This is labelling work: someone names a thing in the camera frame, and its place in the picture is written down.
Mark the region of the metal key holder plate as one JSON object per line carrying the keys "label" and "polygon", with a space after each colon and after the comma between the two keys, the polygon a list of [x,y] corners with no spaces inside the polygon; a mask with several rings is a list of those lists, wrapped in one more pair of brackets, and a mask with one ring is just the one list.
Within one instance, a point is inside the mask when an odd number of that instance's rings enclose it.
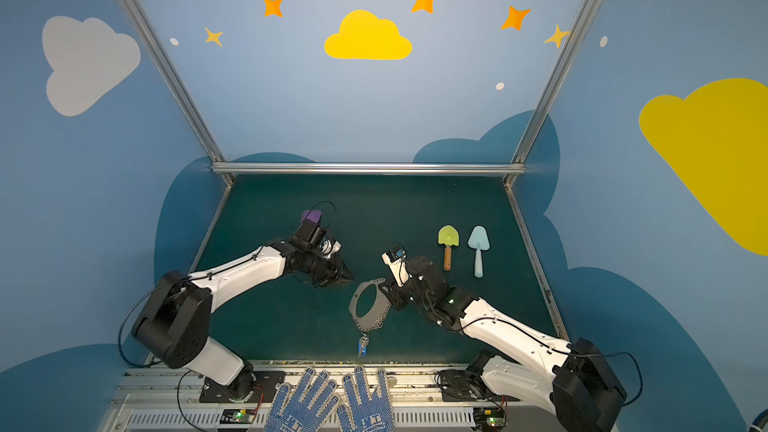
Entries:
{"label": "metal key holder plate", "polygon": [[[385,282],[385,279],[375,279],[363,282],[353,293],[349,303],[349,312],[357,328],[363,333],[382,328],[391,309],[391,302],[385,293],[380,290],[380,285],[384,285]],[[358,302],[363,293],[369,288],[375,290],[376,297],[370,309],[365,314],[360,315],[357,311]]]}

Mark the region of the key with blue tag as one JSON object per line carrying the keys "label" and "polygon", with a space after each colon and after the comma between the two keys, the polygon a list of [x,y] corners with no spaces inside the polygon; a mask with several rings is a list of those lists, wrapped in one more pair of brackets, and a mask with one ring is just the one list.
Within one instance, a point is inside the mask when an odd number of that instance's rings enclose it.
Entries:
{"label": "key with blue tag", "polygon": [[369,335],[364,333],[358,341],[357,354],[359,357],[365,357],[367,355],[368,344],[369,344]]}

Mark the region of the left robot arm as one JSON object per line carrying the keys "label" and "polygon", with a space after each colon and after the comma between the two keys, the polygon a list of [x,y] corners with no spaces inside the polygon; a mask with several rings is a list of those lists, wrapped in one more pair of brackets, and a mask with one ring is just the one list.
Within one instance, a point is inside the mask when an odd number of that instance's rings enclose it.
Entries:
{"label": "left robot arm", "polygon": [[306,218],[289,238],[269,241],[218,267],[163,275],[144,300],[131,335],[169,368],[186,368],[221,386],[226,401],[247,402],[257,388],[253,367],[211,338],[211,316],[235,297],[296,272],[319,288],[354,279],[341,243]]}

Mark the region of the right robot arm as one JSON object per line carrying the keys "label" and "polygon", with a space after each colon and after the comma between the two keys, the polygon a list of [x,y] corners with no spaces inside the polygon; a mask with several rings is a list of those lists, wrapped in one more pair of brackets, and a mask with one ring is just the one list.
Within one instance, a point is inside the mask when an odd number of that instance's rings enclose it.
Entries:
{"label": "right robot arm", "polygon": [[427,319],[494,348],[474,374],[494,395],[510,396],[554,415],[568,431],[611,431],[627,392],[592,342],[550,336],[499,311],[485,299],[449,285],[429,258],[382,255],[392,276],[384,293],[398,310],[420,307]]}

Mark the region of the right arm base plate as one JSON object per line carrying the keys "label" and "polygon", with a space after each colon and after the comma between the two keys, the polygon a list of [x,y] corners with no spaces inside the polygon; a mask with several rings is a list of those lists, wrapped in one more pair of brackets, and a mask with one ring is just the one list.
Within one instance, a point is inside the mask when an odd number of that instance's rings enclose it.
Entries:
{"label": "right arm base plate", "polygon": [[435,373],[434,380],[444,401],[494,401],[502,405],[519,402],[516,397],[493,393],[476,374],[466,370],[441,370]]}

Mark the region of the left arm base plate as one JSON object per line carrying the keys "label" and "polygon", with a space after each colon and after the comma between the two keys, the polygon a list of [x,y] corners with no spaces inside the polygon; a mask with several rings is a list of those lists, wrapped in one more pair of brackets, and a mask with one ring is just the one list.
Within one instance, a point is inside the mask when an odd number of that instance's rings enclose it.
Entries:
{"label": "left arm base plate", "polygon": [[206,377],[199,402],[206,404],[257,404],[260,401],[271,403],[285,378],[284,371],[256,370],[250,373],[247,380],[236,379],[231,385],[224,386]]}

